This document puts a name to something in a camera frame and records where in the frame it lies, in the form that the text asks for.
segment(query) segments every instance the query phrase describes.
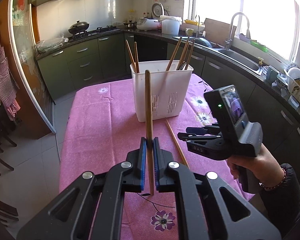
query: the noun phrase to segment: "hand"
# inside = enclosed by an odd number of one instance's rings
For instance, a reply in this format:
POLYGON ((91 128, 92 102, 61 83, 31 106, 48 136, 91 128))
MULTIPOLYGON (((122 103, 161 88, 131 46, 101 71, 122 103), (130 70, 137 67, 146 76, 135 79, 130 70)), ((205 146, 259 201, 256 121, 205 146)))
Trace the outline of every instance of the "hand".
POLYGON ((235 179, 239 178, 239 171, 236 166, 242 166, 252 171, 265 187, 278 185, 284 177, 284 171, 279 163, 263 144, 257 157, 232 155, 227 159, 227 164, 235 179))

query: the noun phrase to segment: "checkered apron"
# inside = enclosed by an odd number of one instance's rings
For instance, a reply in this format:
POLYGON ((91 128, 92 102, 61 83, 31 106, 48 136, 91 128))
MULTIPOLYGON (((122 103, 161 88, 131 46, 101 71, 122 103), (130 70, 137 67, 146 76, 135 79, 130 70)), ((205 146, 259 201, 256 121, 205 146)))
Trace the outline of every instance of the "checkered apron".
POLYGON ((18 89, 19 87, 10 72, 4 49, 0 45, 0 100, 11 120, 14 120, 16 112, 20 109, 16 101, 18 89))

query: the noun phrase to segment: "small faucet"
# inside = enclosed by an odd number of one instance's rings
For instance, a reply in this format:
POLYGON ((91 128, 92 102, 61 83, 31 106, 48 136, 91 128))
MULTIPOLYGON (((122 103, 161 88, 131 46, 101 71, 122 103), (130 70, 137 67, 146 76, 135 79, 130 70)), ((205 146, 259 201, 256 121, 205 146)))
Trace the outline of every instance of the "small faucet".
POLYGON ((234 18, 237 16, 237 15, 243 15, 246 19, 247 19, 247 33, 246 33, 246 38, 250 39, 250 31, 249 31, 249 19, 248 17, 243 13, 243 12, 237 12, 235 13, 233 16, 232 16, 232 19, 231 19, 231 24, 230 24, 230 29, 229 29, 229 35, 228 35, 228 39, 226 40, 226 46, 225 46, 225 49, 229 49, 230 46, 231 46, 231 42, 232 42, 232 39, 231 39, 231 34, 232 34, 232 28, 233 28, 233 21, 234 21, 234 18))
POLYGON ((198 16, 198 18, 199 18, 199 21, 198 21, 198 31, 197 31, 197 33, 195 34, 195 37, 196 37, 196 38, 199 36, 199 26, 200 26, 200 16, 199 16, 199 15, 196 15, 195 18, 194 18, 194 20, 197 19, 197 16, 198 16))

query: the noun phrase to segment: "cutting board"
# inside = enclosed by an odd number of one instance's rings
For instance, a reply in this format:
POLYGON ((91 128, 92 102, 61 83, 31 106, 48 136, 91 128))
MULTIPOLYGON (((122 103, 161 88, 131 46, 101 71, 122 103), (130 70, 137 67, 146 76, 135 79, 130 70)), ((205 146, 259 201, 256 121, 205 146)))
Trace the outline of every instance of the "cutting board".
MULTIPOLYGON (((204 30, 207 32, 206 39, 208 41, 212 41, 222 46, 226 45, 225 40, 228 38, 230 24, 206 18, 204 25, 204 30)), ((234 38, 236 29, 237 26, 232 27, 231 39, 234 38)))

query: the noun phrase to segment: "silver screw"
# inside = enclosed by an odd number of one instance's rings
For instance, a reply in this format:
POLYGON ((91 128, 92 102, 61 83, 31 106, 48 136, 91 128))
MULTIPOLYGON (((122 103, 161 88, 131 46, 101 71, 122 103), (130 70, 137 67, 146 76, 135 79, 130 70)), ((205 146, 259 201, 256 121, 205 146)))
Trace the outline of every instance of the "silver screw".
POLYGON ((82 174, 82 177, 83 177, 84 179, 91 179, 92 176, 93 176, 93 174, 92 174, 91 171, 86 171, 86 172, 84 172, 84 173, 82 174))
POLYGON ((216 179, 216 178, 218 177, 218 174, 216 174, 214 171, 209 171, 209 172, 207 173, 207 177, 208 177, 209 179, 216 179))
POLYGON ((170 162, 169 163, 169 167, 170 168, 173 168, 173 169, 176 169, 176 168, 178 168, 180 165, 179 165, 179 163, 177 163, 177 162, 170 162))
POLYGON ((123 168, 130 168, 131 167, 131 163, 130 162, 123 162, 123 163, 121 163, 121 167, 123 167, 123 168))

